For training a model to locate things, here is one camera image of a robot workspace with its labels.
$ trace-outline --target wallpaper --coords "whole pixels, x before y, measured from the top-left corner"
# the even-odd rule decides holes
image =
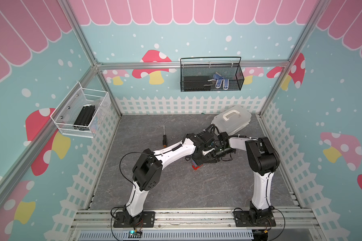
[[[362,240],[362,52],[315,30],[302,56],[263,117],[328,240]]]
[[[98,62],[287,59],[317,0],[70,0]]]

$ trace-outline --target blue shoe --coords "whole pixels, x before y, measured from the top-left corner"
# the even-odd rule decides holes
[[[223,85],[223,87],[224,87],[224,90],[227,90],[227,89],[228,89],[228,87],[229,87],[229,80],[228,80],[228,79],[224,79],[224,85]]]
[[[217,89],[221,88],[221,83],[222,83],[222,82],[223,82],[222,79],[219,79],[219,80],[216,81],[216,88],[217,88]]]

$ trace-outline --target plastic storage box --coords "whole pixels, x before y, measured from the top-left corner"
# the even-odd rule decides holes
[[[235,105],[229,110],[215,116],[212,124],[215,124],[220,132],[233,135],[249,124],[251,116],[251,113],[240,105]]]

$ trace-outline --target red mushroom cap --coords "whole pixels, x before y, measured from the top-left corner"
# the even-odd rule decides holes
[[[171,62],[168,56],[161,53],[157,50],[149,50],[146,52],[146,54],[143,56],[142,60],[140,62]],[[152,72],[155,71],[166,71],[166,72],[175,72],[176,69],[135,69],[133,70],[133,77],[136,79],[140,79],[145,77],[146,75],[149,75]]]

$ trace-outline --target white robotic arm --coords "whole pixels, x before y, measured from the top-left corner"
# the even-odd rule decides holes
[[[120,223],[128,223],[135,227],[142,220],[146,196],[149,190],[158,184],[161,171],[170,163],[185,156],[191,156],[195,166],[216,163],[221,157],[236,152],[236,149],[247,151],[249,164],[254,171],[254,195],[250,203],[249,219],[256,223],[266,216],[271,216],[268,183],[271,182],[273,172],[280,161],[268,138],[250,139],[240,135],[228,136],[223,132],[218,134],[220,143],[217,144],[213,138],[214,130],[215,126],[211,125],[199,134],[185,135],[182,141],[172,146],[153,152],[150,149],[143,151],[133,168],[134,185]]]

